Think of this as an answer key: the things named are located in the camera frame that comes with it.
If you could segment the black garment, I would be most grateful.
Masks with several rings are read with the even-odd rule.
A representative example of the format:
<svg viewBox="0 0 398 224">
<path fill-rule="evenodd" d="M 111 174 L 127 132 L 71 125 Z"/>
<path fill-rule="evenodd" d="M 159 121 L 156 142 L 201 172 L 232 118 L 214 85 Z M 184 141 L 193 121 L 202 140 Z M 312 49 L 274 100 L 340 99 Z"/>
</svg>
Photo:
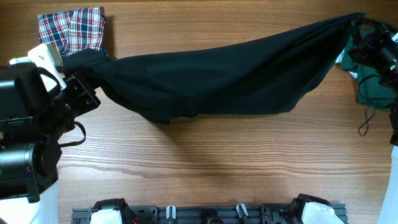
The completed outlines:
<svg viewBox="0 0 398 224">
<path fill-rule="evenodd" d="M 106 96 L 145 119 L 286 113 L 326 77 L 350 35 L 347 14 L 280 34 L 205 50 L 111 59 L 85 49 L 66 57 Z"/>
</svg>

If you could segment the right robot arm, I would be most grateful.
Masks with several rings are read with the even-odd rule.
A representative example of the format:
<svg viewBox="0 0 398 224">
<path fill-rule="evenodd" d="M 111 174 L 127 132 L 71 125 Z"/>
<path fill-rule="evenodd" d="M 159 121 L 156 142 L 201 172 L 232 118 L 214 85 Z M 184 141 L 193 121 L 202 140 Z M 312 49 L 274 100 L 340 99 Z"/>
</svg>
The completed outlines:
<svg viewBox="0 0 398 224">
<path fill-rule="evenodd" d="M 355 17 L 343 26 L 341 37 L 331 34 L 323 43 L 330 50 L 315 49 L 314 53 L 326 53 L 343 70 L 349 71 L 358 82 L 358 103 L 372 108 L 358 133 L 365 136 L 369 121 L 379 110 L 389 110 L 392 125 L 390 143 L 392 167 L 378 223 L 397 223 L 397 29 L 389 24 Z"/>
</svg>

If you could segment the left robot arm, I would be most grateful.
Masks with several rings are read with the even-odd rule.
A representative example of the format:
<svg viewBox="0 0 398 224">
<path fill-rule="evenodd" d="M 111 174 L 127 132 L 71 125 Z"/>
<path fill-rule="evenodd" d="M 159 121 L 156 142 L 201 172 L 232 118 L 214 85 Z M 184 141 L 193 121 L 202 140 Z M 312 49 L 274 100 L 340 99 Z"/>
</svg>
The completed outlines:
<svg viewBox="0 0 398 224">
<path fill-rule="evenodd" d="M 1 223 L 58 223 L 59 143 L 76 117 L 100 105 L 88 79 L 60 80 L 34 63 L 1 68 Z"/>
</svg>

